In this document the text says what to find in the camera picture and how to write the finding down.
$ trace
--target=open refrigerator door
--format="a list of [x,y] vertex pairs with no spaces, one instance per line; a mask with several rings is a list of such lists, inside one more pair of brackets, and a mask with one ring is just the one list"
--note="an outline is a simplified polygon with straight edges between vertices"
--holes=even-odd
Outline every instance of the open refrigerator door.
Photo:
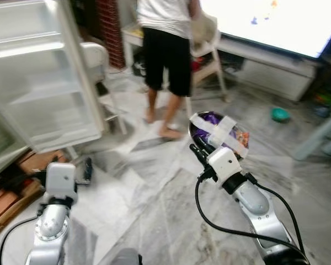
[[0,116],[36,152],[101,137],[69,1],[0,2]]

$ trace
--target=black cable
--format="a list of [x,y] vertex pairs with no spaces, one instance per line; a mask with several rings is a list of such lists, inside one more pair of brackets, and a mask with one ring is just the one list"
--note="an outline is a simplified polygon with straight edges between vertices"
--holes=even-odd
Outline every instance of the black cable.
[[232,230],[232,229],[227,229],[224,227],[220,227],[218,225],[215,225],[214,223],[212,223],[204,214],[204,212],[201,209],[200,206],[200,202],[199,202],[199,186],[200,183],[203,181],[203,178],[199,178],[196,182],[196,186],[195,186],[195,201],[196,201],[196,206],[197,209],[199,210],[199,213],[201,215],[201,217],[205,220],[206,223],[208,223],[210,226],[212,226],[214,229],[217,229],[219,231],[225,232],[225,233],[229,233],[229,234],[234,234],[234,235],[238,235],[238,236],[246,236],[246,237],[251,237],[253,239],[262,239],[262,240],[267,240],[267,241],[271,241],[274,242],[276,244],[281,244],[284,245],[286,247],[292,248],[293,250],[299,252],[305,259],[306,261],[309,263],[308,259],[306,258],[306,256],[299,250],[299,248],[297,248],[296,246],[287,243],[283,240],[277,239],[277,238],[273,238],[270,236],[264,236],[264,235],[258,235],[258,234],[252,234],[252,233],[248,233],[248,232],[244,232],[244,231],[238,231],[238,230]]
[[38,218],[38,216],[35,216],[35,217],[32,217],[32,218],[29,218],[29,219],[26,219],[26,220],[23,220],[21,222],[18,222],[17,224],[15,224],[13,227],[11,227],[9,229],[9,231],[6,232],[6,234],[4,235],[4,237],[2,238],[2,241],[1,241],[1,244],[0,244],[0,265],[2,265],[2,252],[4,250],[4,245],[5,245],[5,241],[7,239],[7,237],[10,235],[10,233],[16,229],[18,226],[20,225],[23,225],[23,224],[26,224],[28,222],[31,222],[31,221],[34,221]]
[[302,241],[302,237],[300,235],[300,231],[299,231],[299,227],[298,227],[298,223],[297,223],[297,219],[291,209],[291,207],[288,205],[288,203],[286,202],[286,200],[281,196],[279,195],[277,192],[269,189],[269,188],[266,188],[262,185],[260,185],[259,183],[256,183],[255,184],[256,186],[258,186],[260,189],[263,189],[269,193],[272,193],[274,196],[276,196],[277,198],[279,198],[281,200],[281,202],[285,205],[285,207],[287,208],[289,214],[291,215],[291,219],[292,219],[292,222],[293,222],[293,225],[294,225],[294,229],[296,231],[296,235],[297,235],[297,240],[298,240],[298,244],[299,244],[299,248],[301,250],[301,252],[303,254],[305,254],[305,251],[304,251],[304,246],[303,246],[303,241]]

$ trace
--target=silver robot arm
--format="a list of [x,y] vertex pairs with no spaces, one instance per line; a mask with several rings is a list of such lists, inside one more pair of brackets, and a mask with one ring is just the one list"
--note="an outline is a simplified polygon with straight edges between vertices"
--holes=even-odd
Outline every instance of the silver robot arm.
[[34,247],[26,265],[63,265],[63,246],[69,227],[69,213],[77,202],[75,166],[51,163],[46,172],[46,207],[35,225]]
[[[218,189],[224,189],[238,202],[249,221],[251,233],[273,237],[296,246],[283,223],[277,218],[269,193],[241,174],[242,168],[231,149],[220,147],[208,156],[195,145],[190,145],[190,149],[205,167],[201,176],[207,175],[204,179],[212,177]],[[267,265],[309,264],[301,253],[288,246],[257,238],[254,242]]]
[[[207,157],[207,162],[217,174],[218,188],[224,188],[235,201],[239,202],[244,216],[250,223],[251,232],[294,244],[275,214],[271,196],[241,175],[242,168],[231,149],[222,147],[215,150]],[[255,244],[263,258],[274,252],[288,249],[286,246],[266,240],[256,239]]]

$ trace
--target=teal bowl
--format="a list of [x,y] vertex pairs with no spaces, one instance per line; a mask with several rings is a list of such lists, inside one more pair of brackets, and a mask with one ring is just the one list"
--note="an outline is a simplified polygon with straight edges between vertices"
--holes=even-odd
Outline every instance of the teal bowl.
[[290,115],[287,111],[281,108],[274,108],[271,112],[271,118],[278,123],[287,123],[290,120]]

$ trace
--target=blue object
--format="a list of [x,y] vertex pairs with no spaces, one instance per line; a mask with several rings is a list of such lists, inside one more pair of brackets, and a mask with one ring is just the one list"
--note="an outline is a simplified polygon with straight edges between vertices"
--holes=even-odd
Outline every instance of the blue object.
[[289,113],[281,108],[274,108],[271,112],[272,120],[279,123],[286,123],[291,118]]
[[322,117],[322,118],[327,118],[329,117],[330,113],[331,113],[331,108],[328,107],[328,106],[316,106],[314,108],[314,113],[316,115],[318,115],[319,117]]

